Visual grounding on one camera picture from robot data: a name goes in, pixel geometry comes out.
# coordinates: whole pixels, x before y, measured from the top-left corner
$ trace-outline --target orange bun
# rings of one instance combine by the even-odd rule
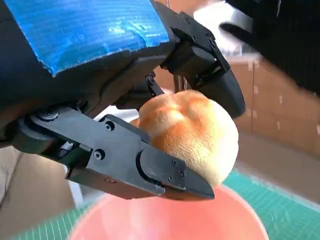
[[[200,92],[156,96],[140,108],[134,121],[150,135],[151,145],[185,161],[212,188],[235,164],[237,127],[223,107]]]

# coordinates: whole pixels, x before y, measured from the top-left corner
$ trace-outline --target green cutting mat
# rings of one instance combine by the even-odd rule
[[[270,240],[320,240],[320,213],[233,172],[225,185],[241,195],[261,218]],[[14,240],[65,240],[89,206],[47,220]]]

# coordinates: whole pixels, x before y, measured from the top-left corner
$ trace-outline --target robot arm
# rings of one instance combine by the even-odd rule
[[[61,8],[69,10],[69,5],[58,5],[64,2],[55,1],[50,9],[52,12]],[[162,94],[152,73],[159,65],[186,78],[193,89],[218,102],[233,118],[245,110],[237,80],[217,48],[213,34],[185,13],[177,14],[149,0],[138,2],[143,2],[143,7],[148,6],[141,11],[148,14],[151,23],[141,21],[138,29],[143,33],[137,35],[137,19],[132,10],[134,18],[130,17],[129,23],[134,24],[126,22],[124,28],[130,29],[128,39],[134,41],[121,39],[119,43],[126,41],[128,49],[118,47],[116,52],[109,51],[112,43],[119,40],[114,33],[99,35],[112,38],[112,41],[105,39],[109,41],[107,47],[87,48],[86,45],[84,48],[84,41],[79,38],[92,42],[91,37],[98,34],[90,28],[87,29],[93,31],[90,35],[86,35],[86,31],[68,35],[68,40],[74,41],[76,47],[68,46],[62,55],[47,53],[47,48],[42,48],[47,45],[50,49],[60,49],[54,45],[62,39],[57,36],[60,28],[51,42],[48,35],[55,31],[51,28],[54,25],[43,25],[38,19],[33,21],[32,12],[26,14],[17,1],[1,3],[0,33],[4,35],[0,39],[2,145],[13,145],[23,152],[64,164],[69,169],[67,179],[122,198],[153,195],[173,199],[181,195],[213,198],[214,193],[204,179],[187,168],[182,160],[152,147],[144,132],[112,115],[106,115],[99,122],[91,119],[109,105],[139,109],[150,98]],[[72,6],[74,11],[82,13],[84,10]],[[115,18],[117,21],[124,19],[121,10],[119,14]],[[95,19],[94,26],[99,26],[100,20]],[[67,27],[79,21],[69,22]],[[156,25],[159,32],[163,30],[165,37],[153,38],[155,33],[147,31],[150,24]],[[46,37],[40,34],[42,32],[33,35],[39,29],[48,28],[51,31],[46,32]],[[123,30],[109,29],[116,34]],[[88,59],[82,59],[84,53]],[[90,56],[98,54],[101,56],[89,60]]]

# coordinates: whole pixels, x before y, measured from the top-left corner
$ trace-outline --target plastic bowl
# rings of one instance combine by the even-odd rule
[[[77,223],[70,240],[268,240],[255,211],[226,186],[214,200],[124,200],[106,194]]]

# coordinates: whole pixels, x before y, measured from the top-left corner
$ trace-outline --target blue duct tape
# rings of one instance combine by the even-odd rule
[[[113,53],[169,41],[150,0],[4,1],[53,76]]]

